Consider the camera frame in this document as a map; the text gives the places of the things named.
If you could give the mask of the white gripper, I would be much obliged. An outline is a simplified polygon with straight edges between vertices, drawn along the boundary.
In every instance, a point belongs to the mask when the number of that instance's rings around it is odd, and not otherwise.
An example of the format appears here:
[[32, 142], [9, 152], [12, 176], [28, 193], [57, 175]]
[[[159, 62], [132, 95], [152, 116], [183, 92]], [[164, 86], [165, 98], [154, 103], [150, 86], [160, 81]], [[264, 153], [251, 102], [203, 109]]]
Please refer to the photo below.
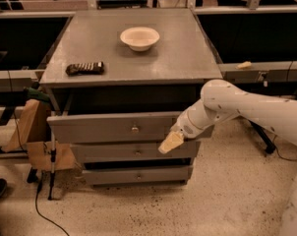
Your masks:
[[184, 143], [184, 137], [194, 139], [214, 124], [215, 112], [204, 107], [189, 107], [182, 112], [171, 132], [160, 144], [158, 150], [167, 154]]

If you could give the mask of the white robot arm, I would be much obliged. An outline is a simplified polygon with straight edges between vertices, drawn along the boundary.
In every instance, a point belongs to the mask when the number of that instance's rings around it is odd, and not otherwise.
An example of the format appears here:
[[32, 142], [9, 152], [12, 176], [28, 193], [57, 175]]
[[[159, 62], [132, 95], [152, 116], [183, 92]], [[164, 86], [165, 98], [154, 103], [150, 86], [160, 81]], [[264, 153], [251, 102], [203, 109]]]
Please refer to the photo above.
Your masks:
[[[201, 98], [184, 110], [158, 150], [168, 153], [206, 128], [241, 116], [297, 147], [297, 100], [246, 92], [225, 80], [211, 80]], [[297, 175], [278, 236], [297, 236]]]

